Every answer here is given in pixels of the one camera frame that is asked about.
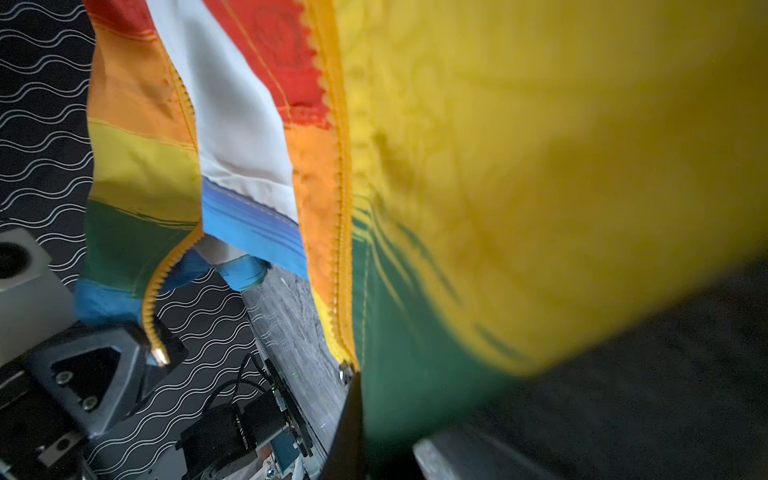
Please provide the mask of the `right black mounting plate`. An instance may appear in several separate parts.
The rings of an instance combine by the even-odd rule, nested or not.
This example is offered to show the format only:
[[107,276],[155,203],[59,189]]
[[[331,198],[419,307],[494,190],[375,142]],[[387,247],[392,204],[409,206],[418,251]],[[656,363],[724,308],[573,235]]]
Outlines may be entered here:
[[291,434],[302,456],[313,457],[314,442],[309,425],[288,383],[270,358],[263,360],[264,371],[269,378],[278,406],[286,418]]

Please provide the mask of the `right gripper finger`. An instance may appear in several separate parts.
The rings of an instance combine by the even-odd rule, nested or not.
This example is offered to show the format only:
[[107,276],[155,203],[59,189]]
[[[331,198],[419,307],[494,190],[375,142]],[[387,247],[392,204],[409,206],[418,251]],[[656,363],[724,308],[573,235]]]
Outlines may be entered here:
[[320,480],[363,480],[366,478],[361,375],[348,384],[347,397]]

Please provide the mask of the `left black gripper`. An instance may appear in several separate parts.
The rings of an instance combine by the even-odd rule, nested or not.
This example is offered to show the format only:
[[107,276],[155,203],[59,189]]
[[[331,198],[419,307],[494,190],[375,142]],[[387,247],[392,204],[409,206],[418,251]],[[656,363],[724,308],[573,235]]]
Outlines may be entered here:
[[165,326],[170,363],[135,323],[80,323],[1,366],[1,477],[94,479],[91,438],[135,414],[188,350]]

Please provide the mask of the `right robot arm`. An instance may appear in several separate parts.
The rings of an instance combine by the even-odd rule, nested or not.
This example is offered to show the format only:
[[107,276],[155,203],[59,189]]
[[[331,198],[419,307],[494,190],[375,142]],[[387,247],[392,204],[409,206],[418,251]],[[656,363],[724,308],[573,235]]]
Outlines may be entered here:
[[181,434],[184,479],[226,479],[271,449],[277,479],[363,479],[362,400],[360,375],[346,377],[347,397],[335,436],[323,449],[286,378],[271,361],[264,371],[268,389],[241,407],[235,401],[216,405],[223,390],[238,389],[240,377],[214,390],[201,417]]

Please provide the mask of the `rainbow striped jacket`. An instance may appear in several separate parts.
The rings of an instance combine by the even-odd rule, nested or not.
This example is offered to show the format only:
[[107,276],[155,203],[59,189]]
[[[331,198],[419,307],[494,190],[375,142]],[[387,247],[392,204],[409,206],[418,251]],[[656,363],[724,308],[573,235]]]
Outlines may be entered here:
[[767,250],[763,1],[88,1],[76,312],[310,283],[373,470]]

